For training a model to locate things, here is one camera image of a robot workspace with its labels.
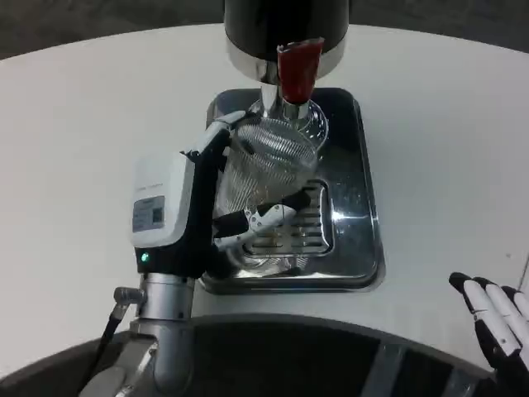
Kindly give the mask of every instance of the dark floor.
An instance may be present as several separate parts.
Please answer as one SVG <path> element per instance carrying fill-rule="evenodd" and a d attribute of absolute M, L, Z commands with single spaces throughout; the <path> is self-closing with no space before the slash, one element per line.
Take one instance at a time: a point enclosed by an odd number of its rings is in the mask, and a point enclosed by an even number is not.
<path fill-rule="evenodd" d="M 352 23 L 428 31 L 529 52 L 529 0 L 352 4 Z M 127 31 L 221 21 L 222 0 L 1 0 L 0 58 Z"/>

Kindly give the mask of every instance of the black cable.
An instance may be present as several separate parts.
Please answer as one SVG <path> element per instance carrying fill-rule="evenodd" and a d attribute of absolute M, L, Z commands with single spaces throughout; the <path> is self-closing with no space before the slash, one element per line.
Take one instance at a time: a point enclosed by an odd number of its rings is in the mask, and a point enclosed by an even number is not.
<path fill-rule="evenodd" d="M 126 308 L 121 307 L 119 308 L 120 310 L 117 310 L 117 308 L 118 305 L 114 308 L 114 310 L 108 317 L 107 326 L 105 327 L 101 339 L 99 340 L 98 350 L 96 351 L 95 357 L 92 359 L 90 365 L 84 373 L 84 376 L 79 385 L 78 393 L 80 393 L 81 390 L 84 389 L 84 386 L 86 386 L 90 379 L 92 379 L 92 375 L 95 372 L 103 353 L 107 349 L 108 344 L 111 342 L 114 333 L 116 333 L 116 329 L 119 326 L 120 322 L 123 320 Z"/>

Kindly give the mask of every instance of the round table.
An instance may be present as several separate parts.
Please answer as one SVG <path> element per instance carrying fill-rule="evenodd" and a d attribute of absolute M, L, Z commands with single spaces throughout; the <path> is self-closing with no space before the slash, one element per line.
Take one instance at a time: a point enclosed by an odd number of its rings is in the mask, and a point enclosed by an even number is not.
<path fill-rule="evenodd" d="M 258 86 L 231 66 L 224 40 L 222 25 L 186 26 L 0 62 L 0 376 L 98 337 L 113 289 L 137 285 L 127 240 L 135 160 L 189 146 L 216 94 Z M 516 286 L 522 274 L 528 70 L 529 56 L 513 50 L 351 26 L 344 59 L 317 86 L 360 102 L 384 282 L 360 294 L 215 296 L 197 287 L 193 315 L 331 318 L 487 367 L 447 278 L 458 270 Z"/>

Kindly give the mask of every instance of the red handle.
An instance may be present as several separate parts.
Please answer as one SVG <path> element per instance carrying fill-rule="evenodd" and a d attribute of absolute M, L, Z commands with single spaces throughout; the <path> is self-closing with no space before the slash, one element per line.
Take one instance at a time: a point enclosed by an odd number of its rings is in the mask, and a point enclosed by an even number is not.
<path fill-rule="evenodd" d="M 320 37 L 278 46 L 279 79 L 287 102 L 301 104 L 310 99 L 323 41 Z"/>

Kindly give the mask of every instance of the stainless steel tray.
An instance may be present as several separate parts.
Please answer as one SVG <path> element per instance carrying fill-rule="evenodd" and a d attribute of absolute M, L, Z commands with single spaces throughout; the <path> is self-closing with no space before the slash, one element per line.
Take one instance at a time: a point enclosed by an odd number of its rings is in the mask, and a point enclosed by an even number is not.
<path fill-rule="evenodd" d="M 220 93 L 207 110 L 207 123 L 247 109 L 258 89 Z M 374 288 L 385 274 L 384 251 L 365 145 L 360 108 L 350 93 L 317 88 L 312 100 L 329 121 L 320 150 L 311 207 L 298 222 L 283 225 L 252 245 L 229 253 L 232 276 L 202 277 L 218 294 L 307 292 Z"/>

